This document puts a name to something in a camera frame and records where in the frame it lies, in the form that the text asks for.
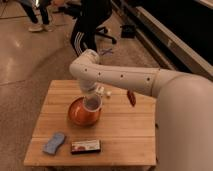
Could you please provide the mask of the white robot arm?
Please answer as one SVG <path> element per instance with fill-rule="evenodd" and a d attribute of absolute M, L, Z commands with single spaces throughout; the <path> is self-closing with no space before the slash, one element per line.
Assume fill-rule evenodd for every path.
<path fill-rule="evenodd" d="M 69 71 L 86 94 L 100 82 L 156 99 L 156 171 L 213 171 L 213 81 L 168 69 L 102 65 L 91 49 Z"/>

